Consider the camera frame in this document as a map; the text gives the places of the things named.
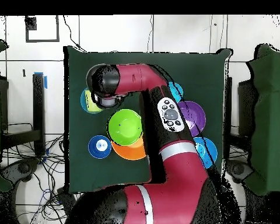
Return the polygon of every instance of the dark green table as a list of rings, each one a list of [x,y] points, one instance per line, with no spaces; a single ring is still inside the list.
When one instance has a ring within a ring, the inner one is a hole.
[[[120,183],[143,183],[150,179],[147,159],[128,161],[113,150],[105,159],[95,159],[88,143],[95,135],[105,135],[107,120],[116,110],[129,108],[139,112],[139,93],[125,99],[120,108],[89,114],[80,104],[86,88],[86,73],[96,64],[158,64],[184,90],[185,100],[197,102],[205,111],[206,126],[202,134],[218,149],[216,167],[222,163],[223,91],[225,61],[231,55],[224,49],[218,54],[171,53],[83,53],[72,47],[69,55],[69,192],[87,192]]]

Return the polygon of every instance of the white control panel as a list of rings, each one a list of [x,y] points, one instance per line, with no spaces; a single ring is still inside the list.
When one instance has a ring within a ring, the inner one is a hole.
[[[181,119],[176,103],[170,98],[163,98],[157,104],[163,126],[171,132],[179,132],[184,129],[184,123]]]

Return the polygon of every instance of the green plate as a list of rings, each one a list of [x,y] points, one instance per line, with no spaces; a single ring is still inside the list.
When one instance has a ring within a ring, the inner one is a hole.
[[[116,111],[109,118],[107,131],[110,139],[116,144],[131,145],[142,135],[141,117],[130,109]]]

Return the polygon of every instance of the gray stripe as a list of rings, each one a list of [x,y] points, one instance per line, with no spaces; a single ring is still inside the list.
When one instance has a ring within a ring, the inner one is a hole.
[[[144,186],[142,185],[136,185],[136,186],[139,188],[144,201],[146,224],[153,224],[152,201],[149,197],[149,194]]]
[[[179,142],[172,144],[166,148],[164,148],[160,154],[162,156],[163,161],[166,160],[167,158],[177,155],[180,153],[197,153],[195,145],[191,142]]]

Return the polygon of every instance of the blue bowl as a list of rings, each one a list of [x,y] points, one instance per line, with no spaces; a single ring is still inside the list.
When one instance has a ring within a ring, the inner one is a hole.
[[[173,82],[169,82],[169,89],[170,89],[171,94],[172,94],[173,98],[175,99],[176,103],[180,102],[181,97],[184,94],[184,91],[181,88],[181,86],[177,83],[173,84]]]
[[[196,143],[195,144],[196,150],[197,150],[197,152],[198,152],[198,154],[199,154],[199,156],[200,156],[200,158],[203,162],[204,167],[206,169],[208,169],[209,167],[212,166],[212,160],[209,157],[208,152],[205,148],[204,141],[206,143],[206,147],[207,147],[208,152],[210,153],[214,163],[217,160],[218,151],[217,151],[217,148],[216,148],[215,144],[211,140],[209,140],[208,138],[201,138],[201,137],[194,138],[194,142]]]
[[[96,159],[106,158],[111,153],[111,149],[111,142],[105,136],[94,136],[88,143],[88,151]]]

